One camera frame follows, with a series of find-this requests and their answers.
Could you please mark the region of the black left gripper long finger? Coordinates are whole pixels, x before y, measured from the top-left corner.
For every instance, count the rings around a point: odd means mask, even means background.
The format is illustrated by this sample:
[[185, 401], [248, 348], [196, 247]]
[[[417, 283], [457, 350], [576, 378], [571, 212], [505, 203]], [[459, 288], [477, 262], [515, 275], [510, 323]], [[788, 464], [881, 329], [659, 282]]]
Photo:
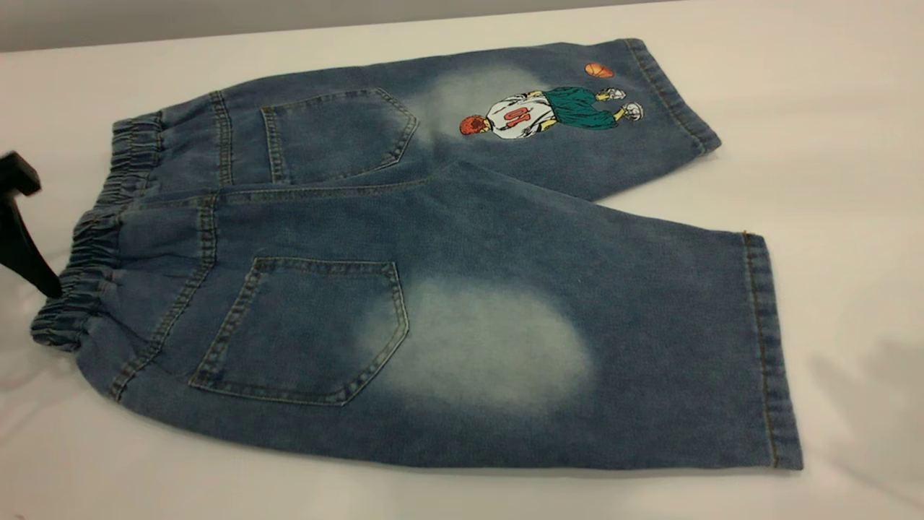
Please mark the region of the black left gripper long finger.
[[56, 273], [39, 252], [12, 197], [1, 201], [1, 264], [36, 287], [47, 298], [62, 296]]

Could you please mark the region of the black left gripper blunt finger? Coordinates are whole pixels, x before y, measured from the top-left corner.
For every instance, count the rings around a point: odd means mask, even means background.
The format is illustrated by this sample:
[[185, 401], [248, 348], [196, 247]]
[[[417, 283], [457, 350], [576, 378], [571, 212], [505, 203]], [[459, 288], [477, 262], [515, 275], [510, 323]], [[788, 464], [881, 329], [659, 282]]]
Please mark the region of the black left gripper blunt finger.
[[35, 168], [18, 152], [7, 152], [1, 157], [1, 195], [32, 196], [42, 190], [42, 182]]

